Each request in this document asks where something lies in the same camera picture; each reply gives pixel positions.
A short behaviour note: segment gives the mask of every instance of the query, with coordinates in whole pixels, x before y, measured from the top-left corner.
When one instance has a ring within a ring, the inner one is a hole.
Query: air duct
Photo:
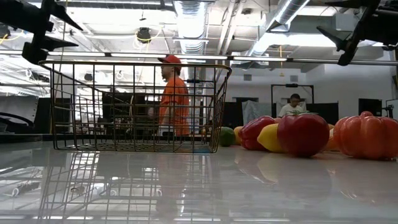
[[[252,45],[246,56],[261,56],[272,45],[275,34],[268,33],[271,30],[278,32],[288,32],[290,23],[297,16],[299,11],[307,5],[310,0],[280,0],[275,11],[266,16],[266,21],[261,29],[265,29],[260,39]]]
[[[29,0],[30,3],[41,2],[41,0]],[[138,10],[162,10],[162,11],[174,11],[173,5],[165,1],[129,1],[129,0],[107,0],[107,1],[96,1],[96,0],[75,0],[57,1],[58,5],[68,7],[86,7],[86,8],[97,8],[97,9],[138,9]]]
[[[207,6],[207,2],[174,1],[175,12],[178,16],[178,36],[182,39],[186,38],[180,41],[183,54],[204,54],[205,43],[199,39],[205,36]],[[197,72],[197,79],[200,79],[201,73]],[[188,68],[188,79],[193,79],[194,75],[194,68]]]

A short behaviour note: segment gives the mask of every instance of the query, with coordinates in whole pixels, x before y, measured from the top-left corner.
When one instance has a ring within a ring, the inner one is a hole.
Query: metal wire basket
[[[50,71],[56,149],[217,150],[229,67],[61,61],[46,61],[41,66]],[[165,86],[161,67],[175,68],[173,85]],[[176,68],[183,70],[178,76],[183,85],[175,84]],[[224,79],[218,80],[216,74],[222,72]]]

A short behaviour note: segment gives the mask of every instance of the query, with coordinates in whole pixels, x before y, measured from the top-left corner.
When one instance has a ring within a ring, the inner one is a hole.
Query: white wall
[[[251,74],[252,81],[243,81],[243,74]],[[271,84],[290,83],[290,76],[298,75],[298,84],[305,83],[305,74],[300,69],[250,69],[244,71],[234,68],[233,73],[228,79],[226,101],[235,102],[236,97],[259,98],[260,103],[271,103]],[[286,88],[284,86],[274,87],[274,101],[281,98],[289,98],[293,93],[298,93],[302,98],[311,98],[310,88]]]
[[[389,60],[388,52],[379,60]],[[320,65],[306,74],[316,103],[339,103],[339,117],[358,115],[358,98],[392,99],[394,69],[372,65]]]

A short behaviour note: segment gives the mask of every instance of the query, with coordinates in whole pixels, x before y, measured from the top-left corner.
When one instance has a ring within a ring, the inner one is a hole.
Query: yellow bell pepper
[[[257,137],[257,142],[271,152],[284,152],[277,138],[279,124],[270,124],[264,127]]]
[[[235,133],[235,143],[237,144],[237,145],[241,145],[241,141],[242,141],[242,139],[239,137],[239,131],[242,129],[243,127],[242,126],[239,126],[239,127],[236,127],[235,129],[234,129],[234,133]]]

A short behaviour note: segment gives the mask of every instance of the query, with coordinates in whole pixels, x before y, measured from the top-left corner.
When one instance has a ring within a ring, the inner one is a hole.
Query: person
[[[181,64],[181,60],[174,55],[160,58],[162,63]],[[160,101],[159,122],[163,126],[172,129],[176,136],[184,136],[189,133],[187,127],[188,116],[188,88],[180,78],[181,67],[162,66],[162,78],[167,82]]]
[[[294,114],[294,113],[303,113],[304,110],[301,106],[299,106],[300,103],[300,95],[294,93],[291,97],[290,97],[290,103],[286,104],[285,106],[282,107],[282,109],[280,110],[280,113],[278,115],[278,117],[283,117],[285,115],[289,115],[289,114]]]

